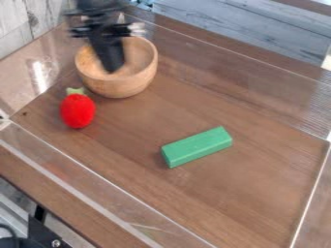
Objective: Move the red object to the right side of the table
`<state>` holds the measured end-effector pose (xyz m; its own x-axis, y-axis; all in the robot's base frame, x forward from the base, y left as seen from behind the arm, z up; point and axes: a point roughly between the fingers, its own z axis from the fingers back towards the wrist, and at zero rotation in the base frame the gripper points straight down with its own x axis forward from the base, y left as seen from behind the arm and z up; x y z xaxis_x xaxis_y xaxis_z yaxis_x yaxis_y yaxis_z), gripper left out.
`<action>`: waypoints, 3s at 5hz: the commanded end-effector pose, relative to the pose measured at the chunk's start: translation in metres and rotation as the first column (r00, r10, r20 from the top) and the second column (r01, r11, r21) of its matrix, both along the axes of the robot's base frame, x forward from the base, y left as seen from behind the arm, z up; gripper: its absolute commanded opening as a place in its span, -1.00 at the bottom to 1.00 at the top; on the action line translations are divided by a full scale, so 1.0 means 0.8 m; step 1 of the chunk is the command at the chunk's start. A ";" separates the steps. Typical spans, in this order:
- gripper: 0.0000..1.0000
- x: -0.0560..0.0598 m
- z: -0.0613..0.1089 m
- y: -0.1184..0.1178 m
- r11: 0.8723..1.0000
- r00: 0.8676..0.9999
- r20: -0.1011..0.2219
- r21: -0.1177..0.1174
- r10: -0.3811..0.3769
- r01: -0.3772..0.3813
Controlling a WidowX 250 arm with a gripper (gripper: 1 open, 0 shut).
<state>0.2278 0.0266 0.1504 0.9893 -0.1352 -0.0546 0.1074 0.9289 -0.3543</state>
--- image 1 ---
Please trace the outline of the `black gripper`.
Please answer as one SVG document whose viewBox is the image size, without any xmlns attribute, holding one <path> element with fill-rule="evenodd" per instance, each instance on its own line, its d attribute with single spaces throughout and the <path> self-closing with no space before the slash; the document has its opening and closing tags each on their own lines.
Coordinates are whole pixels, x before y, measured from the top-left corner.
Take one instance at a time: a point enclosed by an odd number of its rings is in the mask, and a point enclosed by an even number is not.
<svg viewBox="0 0 331 248">
<path fill-rule="evenodd" d="M 146 34 L 142 22 L 126 20 L 123 11 L 127 5 L 126 0 L 75 0 L 75 7 L 63 14 L 73 38 L 113 39 L 111 46 L 98 39 L 90 39 L 103 68 L 110 73 L 126 61 L 122 38 Z"/>
</svg>

